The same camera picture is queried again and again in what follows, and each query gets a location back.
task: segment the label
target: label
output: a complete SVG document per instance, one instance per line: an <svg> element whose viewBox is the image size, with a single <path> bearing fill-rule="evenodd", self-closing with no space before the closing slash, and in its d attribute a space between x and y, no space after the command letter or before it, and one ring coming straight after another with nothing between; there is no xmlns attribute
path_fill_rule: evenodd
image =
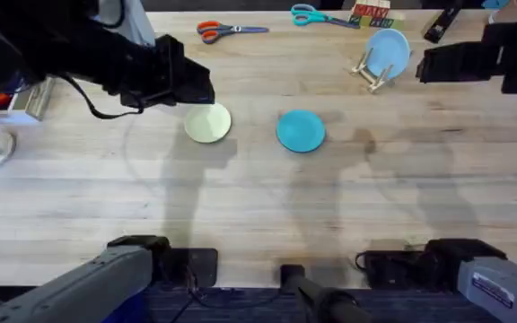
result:
<svg viewBox="0 0 517 323"><path fill-rule="evenodd" d="M513 307L513 301L515 297L511 292L508 292L505 288L500 286L499 284L493 282L488 277L481 275L479 273L474 273L472 276L472 285L477 287L480 291L485 292L490 297L499 301L507 307L511 309Z"/></svg>

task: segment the orange-handled scissors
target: orange-handled scissors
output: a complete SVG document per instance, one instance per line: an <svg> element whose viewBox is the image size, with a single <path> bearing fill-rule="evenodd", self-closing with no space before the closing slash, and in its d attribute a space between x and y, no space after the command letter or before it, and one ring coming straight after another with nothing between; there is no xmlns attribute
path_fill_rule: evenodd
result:
<svg viewBox="0 0 517 323"><path fill-rule="evenodd" d="M220 22L201 22L197 26L197 32L201 35L201 39L206 44L212 44L219 40L222 36L233 35L237 32L268 32L268 28L263 27L247 27L247 26L229 26Z"/></svg>

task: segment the scissors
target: scissors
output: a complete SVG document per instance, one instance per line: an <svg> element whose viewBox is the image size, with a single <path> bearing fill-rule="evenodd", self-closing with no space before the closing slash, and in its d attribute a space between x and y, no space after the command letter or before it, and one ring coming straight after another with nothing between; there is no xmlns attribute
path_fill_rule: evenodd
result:
<svg viewBox="0 0 517 323"><path fill-rule="evenodd" d="M342 19L334 18L327 14L321 13L320 11L314 9L314 7L310 4L295 4L291 8L291 13L293 14L293 22L297 26L304 26L311 22L328 22L347 28L360 28L360 25L358 24L353 24L347 21L343 21Z"/></svg>
<svg viewBox="0 0 517 323"><path fill-rule="evenodd" d="M204 43L212 44L219 40L222 36L233 35L237 32L268 32L268 28L229 26L223 25L220 22L201 22L197 26L197 32L201 35L201 39Z"/></svg>

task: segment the blue plate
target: blue plate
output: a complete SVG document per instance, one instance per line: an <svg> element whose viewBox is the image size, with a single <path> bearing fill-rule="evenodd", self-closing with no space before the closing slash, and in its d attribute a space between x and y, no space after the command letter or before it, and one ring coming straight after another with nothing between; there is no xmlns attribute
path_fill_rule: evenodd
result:
<svg viewBox="0 0 517 323"><path fill-rule="evenodd" d="M372 48L368 57L368 69L375 75L381 74L384 68L394 65L388 78L394 78L402 73L410 60L410 45L404 34L394 29L377 31L366 43L366 51Z"/></svg>
<svg viewBox="0 0 517 323"><path fill-rule="evenodd" d="M278 120L276 136L289 150L307 153L317 149L324 141L324 124L316 114L296 109L287 112Z"/></svg>

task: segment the plate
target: plate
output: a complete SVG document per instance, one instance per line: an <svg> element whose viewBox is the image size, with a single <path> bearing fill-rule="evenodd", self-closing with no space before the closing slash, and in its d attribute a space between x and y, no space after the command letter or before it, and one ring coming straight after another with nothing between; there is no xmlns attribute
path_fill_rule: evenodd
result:
<svg viewBox="0 0 517 323"><path fill-rule="evenodd" d="M302 109L284 114L276 126L278 141L295 153L307 153L317 149L324 141L325 129L316 114Z"/></svg>
<svg viewBox="0 0 517 323"><path fill-rule="evenodd" d="M222 139L231 129L231 123L231 113L220 103L195 106L184 120L187 135L204 144Z"/></svg>
<svg viewBox="0 0 517 323"><path fill-rule="evenodd" d="M372 48L366 64L368 69L379 76L389 65L394 65L388 78L394 78L404 72L410 61L410 45L404 34L394 29L377 31L366 43L366 52Z"/></svg>

